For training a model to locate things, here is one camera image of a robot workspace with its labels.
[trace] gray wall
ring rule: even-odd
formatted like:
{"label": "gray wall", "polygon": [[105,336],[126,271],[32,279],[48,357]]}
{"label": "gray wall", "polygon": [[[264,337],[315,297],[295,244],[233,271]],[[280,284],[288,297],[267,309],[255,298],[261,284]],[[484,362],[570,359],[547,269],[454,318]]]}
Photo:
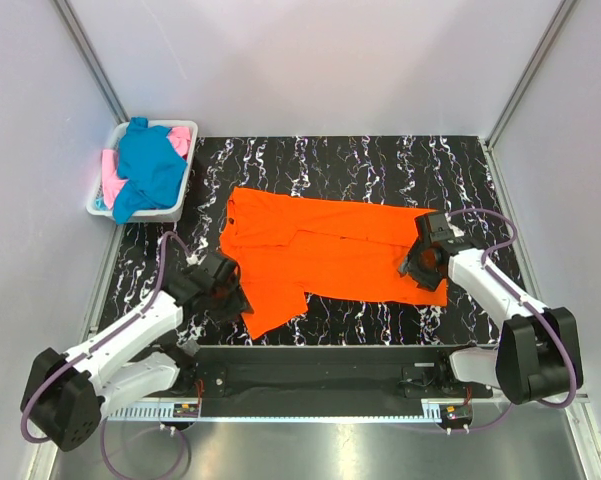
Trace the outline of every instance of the gray wall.
{"label": "gray wall", "polygon": [[84,208],[112,116],[46,0],[0,2],[0,479],[34,356],[78,340],[112,226]]}
{"label": "gray wall", "polygon": [[72,0],[130,114],[201,135],[486,135],[559,0]]}
{"label": "gray wall", "polygon": [[542,296],[578,318],[601,424],[601,0],[577,6],[495,150]]}

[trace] pink cloth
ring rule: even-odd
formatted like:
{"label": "pink cloth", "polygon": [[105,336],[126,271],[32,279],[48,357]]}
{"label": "pink cloth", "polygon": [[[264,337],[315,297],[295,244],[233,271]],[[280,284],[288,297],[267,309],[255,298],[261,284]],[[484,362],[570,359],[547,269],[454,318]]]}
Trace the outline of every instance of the pink cloth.
{"label": "pink cloth", "polygon": [[109,210],[113,209],[113,203],[126,180],[118,177],[116,172],[118,168],[118,152],[115,150],[102,151],[102,196],[104,204]]}
{"label": "pink cloth", "polygon": [[[189,147],[191,146],[191,132],[188,127],[173,127],[167,135],[167,138],[171,142],[174,150],[184,157],[189,153]],[[104,204],[109,210],[113,210],[113,204],[116,201],[116,197],[126,180],[122,180],[118,177],[118,152],[115,150],[103,150],[102,151],[102,196],[104,197]]]}
{"label": "pink cloth", "polygon": [[189,147],[191,146],[191,132],[189,127],[173,127],[167,135],[167,138],[173,145],[173,148],[178,155],[184,157],[189,153]]}

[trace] orange garment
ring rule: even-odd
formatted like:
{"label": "orange garment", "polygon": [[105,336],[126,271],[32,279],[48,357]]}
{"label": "orange garment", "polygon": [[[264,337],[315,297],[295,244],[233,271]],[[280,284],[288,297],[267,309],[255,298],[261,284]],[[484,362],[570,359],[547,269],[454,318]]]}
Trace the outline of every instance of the orange garment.
{"label": "orange garment", "polygon": [[417,238],[415,217],[430,211],[235,188],[220,246],[240,265],[251,337],[305,313],[305,292],[445,306],[446,282],[428,292],[398,274]]}

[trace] marble table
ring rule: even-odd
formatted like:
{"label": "marble table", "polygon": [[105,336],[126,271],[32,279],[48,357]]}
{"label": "marble table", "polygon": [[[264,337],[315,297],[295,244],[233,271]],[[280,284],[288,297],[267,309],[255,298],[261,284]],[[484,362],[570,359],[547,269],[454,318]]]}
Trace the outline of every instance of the marble table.
{"label": "marble table", "polygon": [[[156,281],[157,240],[175,230],[198,255],[218,246],[226,204],[235,186],[328,200],[354,200],[452,211],[500,211],[491,172],[477,137],[201,138],[177,224],[125,227],[100,328],[128,312]],[[454,223],[489,245],[508,238],[497,219],[466,215]],[[168,269],[185,264],[175,243]],[[494,255],[522,285],[513,250]],[[177,334],[201,345],[414,345],[487,343],[497,327],[460,288],[446,308],[342,301],[308,294],[309,311],[252,340],[242,321],[187,319]]]}

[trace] white plastic basket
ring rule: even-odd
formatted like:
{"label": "white plastic basket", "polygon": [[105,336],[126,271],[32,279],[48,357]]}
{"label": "white plastic basket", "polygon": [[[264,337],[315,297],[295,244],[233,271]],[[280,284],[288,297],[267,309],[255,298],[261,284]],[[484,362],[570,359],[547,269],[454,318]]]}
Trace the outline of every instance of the white plastic basket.
{"label": "white plastic basket", "polygon": [[[117,150],[118,142],[122,137],[124,137],[125,133],[127,133],[127,126],[129,122],[121,123],[118,125],[111,136],[109,137],[109,141],[104,146],[105,149]],[[182,183],[180,184],[180,193],[178,194],[178,201],[176,204],[168,209],[164,210],[138,210],[135,212],[127,223],[172,223],[180,220],[182,216],[182,207],[184,205],[184,195],[187,191],[187,180],[189,179],[189,173],[191,173],[191,163],[193,161],[193,152],[196,147],[196,139],[198,137],[198,125],[195,122],[190,122],[187,120],[151,120],[149,121],[149,126],[153,127],[156,125],[162,125],[164,127],[188,127],[191,132],[191,146],[189,147],[189,152],[187,153],[187,168],[184,171],[184,176],[182,177]],[[93,189],[93,194],[89,197],[89,202],[87,203],[87,212],[91,215],[95,215],[98,217],[106,217],[114,220],[113,211],[111,210],[100,210],[96,207],[96,200],[98,197],[102,196],[102,172],[98,174],[98,180]]]}

